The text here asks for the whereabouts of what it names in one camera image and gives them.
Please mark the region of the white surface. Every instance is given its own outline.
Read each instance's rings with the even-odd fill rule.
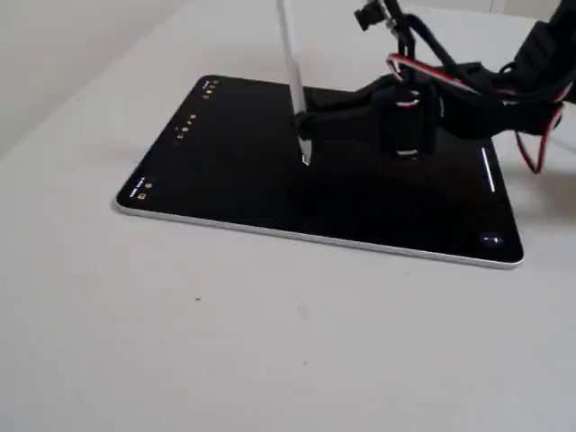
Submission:
[[[184,0],[0,0],[0,154]]]
[[[328,3],[297,7],[304,81],[359,87],[394,43]],[[492,68],[531,27],[418,12]],[[573,430],[573,115],[541,177],[497,139],[526,246],[515,271],[111,210],[197,77],[284,76],[278,34],[274,2],[192,2],[0,161],[0,429]]]

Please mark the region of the red wire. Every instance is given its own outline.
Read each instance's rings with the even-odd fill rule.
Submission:
[[[562,109],[563,106],[559,106],[554,111],[554,113],[550,117],[550,120],[548,121],[548,124],[546,125],[546,131],[540,140],[540,149],[538,150],[538,160],[536,163],[528,154],[524,141],[522,140],[522,137],[520,137],[520,132],[518,131],[514,132],[516,134],[516,143],[518,144],[518,148],[520,149],[520,154],[522,155],[522,158],[524,158],[524,160],[526,161],[526,164],[530,168],[530,171],[532,171],[534,174],[542,173],[542,169],[544,168],[546,159],[548,139],[550,137],[552,129],[556,126],[554,124],[554,120],[558,118],[558,114],[562,111]]]

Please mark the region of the robotic arm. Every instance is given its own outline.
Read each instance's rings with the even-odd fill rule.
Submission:
[[[576,80],[576,0],[562,0],[549,23],[537,22],[514,61],[498,73],[481,63],[457,64],[432,31],[416,15],[404,13],[397,0],[368,0],[355,16],[364,31],[385,23],[398,40],[398,52],[388,57],[392,73],[325,105],[304,100],[297,51],[282,9],[285,2],[277,1],[305,163],[311,162],[314,140],[354,140],[395,158],[433,154],[437,128],[443,128],[465,140],[514,131],[530,169],[542,171],[547,138],[562,118],[563,103],[567,96],[576,99],[576,92],[571,94]],[[414,34],[442,67],[416,60]],[[537,161],[528,155],[520,132],[542,136]]]

